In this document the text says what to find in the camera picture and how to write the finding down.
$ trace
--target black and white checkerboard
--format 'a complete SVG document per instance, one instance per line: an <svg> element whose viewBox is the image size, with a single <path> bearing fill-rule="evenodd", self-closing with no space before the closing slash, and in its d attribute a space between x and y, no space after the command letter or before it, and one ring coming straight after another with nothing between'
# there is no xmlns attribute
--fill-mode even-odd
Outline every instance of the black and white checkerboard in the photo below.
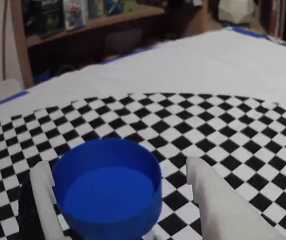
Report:
<svg viewBox="0 0 286 240"><path fill-rule="evenodd" d="M87 98L0 121L0 238L18 238L18 192L30 168L42 160L54 165L71 148L103 137L132 140L158 158L159 239L202 239L186 156L207 161L286 236L286 106L238 96L151 93ZM67 230L62 215L58 219Z"/></svg>

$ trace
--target white table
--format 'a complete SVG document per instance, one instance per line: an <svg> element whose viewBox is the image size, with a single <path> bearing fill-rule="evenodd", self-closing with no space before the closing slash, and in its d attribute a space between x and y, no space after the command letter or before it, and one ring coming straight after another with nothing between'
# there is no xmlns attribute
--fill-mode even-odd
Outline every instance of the white table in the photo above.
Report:
<svg viewBox="0 0 286 240"><path fill-rule="evenodd" d="M228 29L55 77L0 105L0 120L70 101L123 93L231 94L286 103L286 48Z"/></svg>

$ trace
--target shelf board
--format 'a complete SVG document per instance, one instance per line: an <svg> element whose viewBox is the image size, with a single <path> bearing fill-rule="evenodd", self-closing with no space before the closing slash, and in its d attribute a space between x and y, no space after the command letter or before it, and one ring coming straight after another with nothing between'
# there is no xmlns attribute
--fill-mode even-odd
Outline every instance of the shelf board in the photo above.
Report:
<svg viewBox="0 0 286 240"><path fill-rule="evenodd" d="M41 45L43 43L47 43L47 42L50 42L56 39L64 38L64 37L67 37L67 36L70 36L76 33L84 32L87 30L101 28L101 27L105 27L105 26L109 26L113 24L119 24L119 23L131 21L131 20L162 15L162 14L164 14L164 10L162 8L155 7L155 6L148 6L148 5L139 5L138 9L133 12L123 13L123 14L114 15L114 16L104 16L104 17L100 17L97 19L90 19L86 22L85 26L83 27L69 30L69 31L65 30L63 32L49 36L44 39L36 35L29 36L26 38L26 44L27 44L27 47L30 48L36 45Z"/></svg>

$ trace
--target blue cup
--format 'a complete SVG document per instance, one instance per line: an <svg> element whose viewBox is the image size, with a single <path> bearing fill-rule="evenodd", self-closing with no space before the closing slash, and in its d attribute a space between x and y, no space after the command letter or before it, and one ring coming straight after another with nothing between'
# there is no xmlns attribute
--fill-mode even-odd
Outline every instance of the blue cup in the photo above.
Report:
<svg viewBox="0 0 286 240"><path fill-rule="evenodd" d="M159 162L135 142L88 141L57 162L53 178L59 209L86 240L139 239L160 216Z"/></svg>

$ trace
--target blue painter's tape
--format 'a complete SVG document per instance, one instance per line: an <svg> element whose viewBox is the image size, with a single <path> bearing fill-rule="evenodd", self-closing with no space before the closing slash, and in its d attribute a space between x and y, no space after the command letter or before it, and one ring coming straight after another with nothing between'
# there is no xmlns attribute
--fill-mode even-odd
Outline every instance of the blue painter's tape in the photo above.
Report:
<svg viewBox="0 0 286 240"><path fill-rule="evenodd" d="M236 33L248 35L248 36L251 36L251 37L254 37L254 38L257 38L257 39L264 39L264 38L267 37L264 34L252 32L252 31L247 31L247 30L244 30L244 29L241 29L241 28L237 28L237 27L232 27L232 30L234 32L236 32Z"/></svg>
<svg viewBox="0 0 286 240"><path fill-rule="evenodd" d="M1 101L0 101L0 105L1 105L1 104L4 104L4 103L6 103L6 102L12 101L13 99L17 99L17 98L19 98L19 97L22 97L22 96L24 96L24 95L27 95L27 94L29 94L28 91L21 91L21 92L19 92L18 94L15 94L15 95L13 95L13 96L10 96L10 97L8 97L8 98L5 98L5 99L1 100Z"/></svg>

